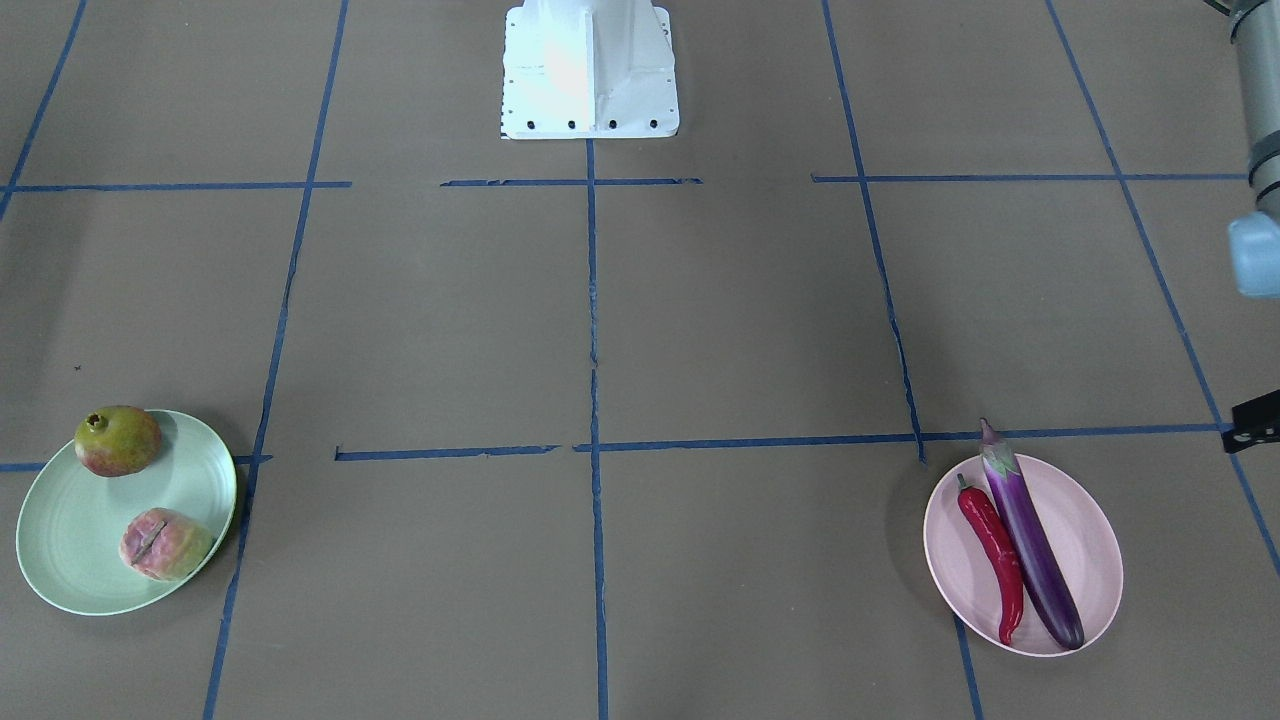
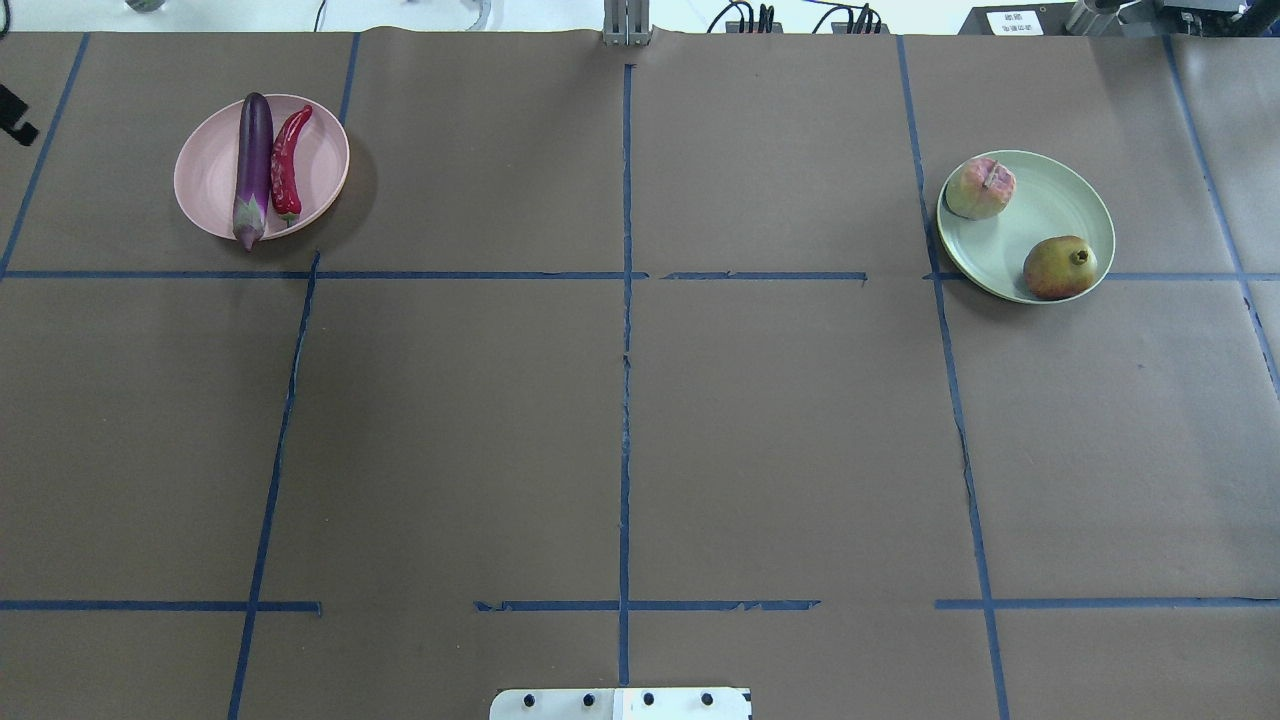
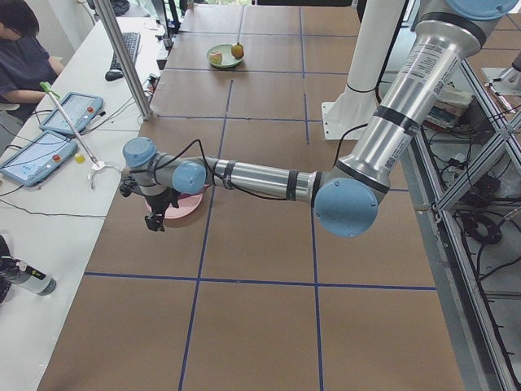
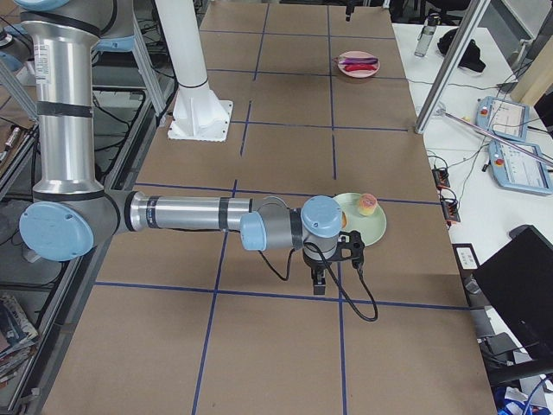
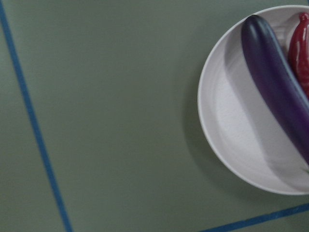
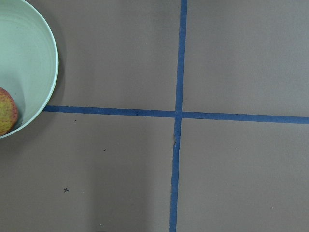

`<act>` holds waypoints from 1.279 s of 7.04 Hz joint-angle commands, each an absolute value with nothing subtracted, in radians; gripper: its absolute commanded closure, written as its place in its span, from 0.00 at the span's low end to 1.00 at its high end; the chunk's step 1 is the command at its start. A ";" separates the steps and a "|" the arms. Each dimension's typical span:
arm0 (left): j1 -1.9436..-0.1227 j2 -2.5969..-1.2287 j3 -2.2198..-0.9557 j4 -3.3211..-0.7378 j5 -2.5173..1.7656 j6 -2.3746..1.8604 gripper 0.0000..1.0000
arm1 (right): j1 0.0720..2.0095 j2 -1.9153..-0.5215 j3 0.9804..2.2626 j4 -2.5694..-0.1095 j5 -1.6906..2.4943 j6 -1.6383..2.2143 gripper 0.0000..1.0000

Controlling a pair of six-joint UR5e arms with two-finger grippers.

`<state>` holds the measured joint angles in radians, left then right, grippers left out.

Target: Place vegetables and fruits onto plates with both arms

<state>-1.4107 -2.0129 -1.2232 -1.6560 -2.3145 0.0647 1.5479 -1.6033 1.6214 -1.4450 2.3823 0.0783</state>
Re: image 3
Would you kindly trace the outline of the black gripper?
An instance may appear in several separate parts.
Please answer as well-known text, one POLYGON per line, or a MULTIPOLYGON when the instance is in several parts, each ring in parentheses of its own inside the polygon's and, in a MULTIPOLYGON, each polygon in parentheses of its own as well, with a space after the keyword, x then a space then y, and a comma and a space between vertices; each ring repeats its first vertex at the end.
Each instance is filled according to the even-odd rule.
POLYGON ((164 231, 164 218, 168 207, 177 207, 177 191, 165 189, 158 195, 146 195, 145 200, 151 207, 151 213, 144 217, 147 228, 151 231, 164 231))

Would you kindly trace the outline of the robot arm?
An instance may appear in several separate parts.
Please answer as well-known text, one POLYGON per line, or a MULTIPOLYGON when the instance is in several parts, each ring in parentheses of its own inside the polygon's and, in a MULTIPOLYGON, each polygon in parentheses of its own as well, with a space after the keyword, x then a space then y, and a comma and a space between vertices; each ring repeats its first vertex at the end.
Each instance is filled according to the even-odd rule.
POLYGON ((303 201, 330 233, 354 237, 374 223, 390 189, 390 175, 435 106, 449 92, 464 59, 478 54, 512 1, 423 1, 414 42, 385 94, 379 80, 392 51, 407 4, 368 1, 344 91, 322 104, 323 136, 348 153, 335 152, 326 171, 277 169, 185 151, 159 151, 147 137, 123 149, 123 196, 146 202, 151 231, 162 231, 171 209, 210 186, 261 199, 303 201))

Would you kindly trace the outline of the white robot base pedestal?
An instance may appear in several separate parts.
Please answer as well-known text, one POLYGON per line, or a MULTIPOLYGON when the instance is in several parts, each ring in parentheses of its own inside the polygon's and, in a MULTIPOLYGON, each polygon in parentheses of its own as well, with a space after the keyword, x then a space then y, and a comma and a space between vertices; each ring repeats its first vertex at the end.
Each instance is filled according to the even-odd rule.
POLYGON ((406 0, 366 2, 344 92, 336 101, 322 103, 325 139, 339 140, 350 129, 354 129, 350 138, 360 137, 361 126, 369 122, 378 106, 379 78, 406 9, 406 0))

